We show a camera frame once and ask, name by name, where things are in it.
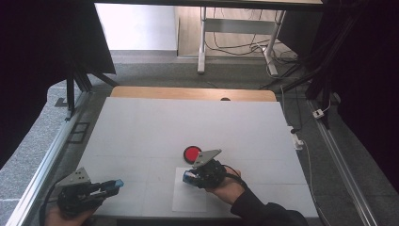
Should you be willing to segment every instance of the black curtain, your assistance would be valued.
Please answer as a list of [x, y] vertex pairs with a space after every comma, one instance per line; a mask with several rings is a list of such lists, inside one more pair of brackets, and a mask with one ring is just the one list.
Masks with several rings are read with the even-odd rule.
[[397, 191], [398, 41], [399, 13], [396, 4], [371, 0], [331, 67], [332, 89], [342, 99], [339, 114]]
[[0, 168], [74, 64], [115, 73], [97, 11], [87, 1], [0, 1]]

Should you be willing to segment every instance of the wall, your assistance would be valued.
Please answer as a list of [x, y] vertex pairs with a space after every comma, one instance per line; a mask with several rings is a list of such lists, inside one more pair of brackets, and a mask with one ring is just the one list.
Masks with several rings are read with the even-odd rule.
[[110, 50], [177, 50], [174, 7], [96, 4]]

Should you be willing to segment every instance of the white table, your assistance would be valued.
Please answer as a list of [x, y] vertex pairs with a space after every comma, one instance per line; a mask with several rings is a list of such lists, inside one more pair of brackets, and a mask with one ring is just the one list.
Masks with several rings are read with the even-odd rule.
[[212, 194], [203, 196], [205, 211], [172, 211], [176, 169], [190, 167], [183, 151], [191, 145], [221, 149], [216, 159], [240, 169], [264, 203], [317, 218], [279, 103], [114, 97], [107, 98], [78, 166], [93, 183], [119, 178], [125, 183], [96, 214], [233, 218], [230, 207]]
[[[321, 0], [258, 0], [264, 3], [282, 3], [297, 5], [321, 5]], [[270, 35], [270, 42], [266, 48], [263, 48], [263, 56], [266, 60], [267, 68], [271, 76], [279, 75], [273, 61], [271, 53], [273, 46], [279, 33], [279, 28], [283, 21], [285, 10], [278, 12], [276, 21], [247, 21], [247, 20], [231, 20], [231, 19], [215, 19], [206, 18], [206, 7], [201, 8], [201, 32], [199, 43], [199, 64], [197, 72], [202, 74], [205, 72], [205, 32], [220, 33], [238, 33], [238, 34], [259, 34]]]

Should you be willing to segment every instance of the red button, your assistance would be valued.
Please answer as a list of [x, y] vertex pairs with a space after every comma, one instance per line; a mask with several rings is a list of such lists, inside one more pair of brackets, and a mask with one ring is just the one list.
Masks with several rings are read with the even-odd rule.
[[194, 164], [200, 152], [201, 149], [199, 147], [190, 146], [184, 150], [184, 160], [189, 164]]

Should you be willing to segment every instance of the table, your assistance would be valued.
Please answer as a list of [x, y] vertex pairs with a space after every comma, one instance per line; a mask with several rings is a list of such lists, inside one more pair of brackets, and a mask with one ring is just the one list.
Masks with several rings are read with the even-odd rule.
[[[295, 3], [299, 5], [322, 5], [321, 0], [290, 0], [290, 1], [276, 1], [281, 3]], [[260, 34], [270, 35], [270, 42], [266, 48], [262, 48], [264, 58], [266, 60], [267, 68], [271, 76], [277, 76], [278, 72], [273, 62], [271, 53], [273, 46], [279, 33], [285, 10], [279, 12], [276, 21], [245, 21], [245, 20], [229, 20], [229, 19], [215, 19], [206, 18], [206, 7], [201, 8], [201, 33], [199, 44], [199, 64], [198, 73], [205, 72], [205, 32], [221, 32], [221, 33], [238, 33], [238, 34]]]
[[[223, 97], [231, 101], [219, 101]], [[85, 167], [93, 183], [119, 178], [125, 183], [96, 215], [235, 218], [226, 203], [182, 182], [182, 168], [191, 167], [183, 151], [191, 145], [204, 151], [220, 148], [216, 159], [240, 169], [263, 202], [317, 218], [271, 91], [129, 87], [115, 88], [105, 101], [78, 166]], [[182, 184], [179, 192], [200, 198], [177, 194]]]

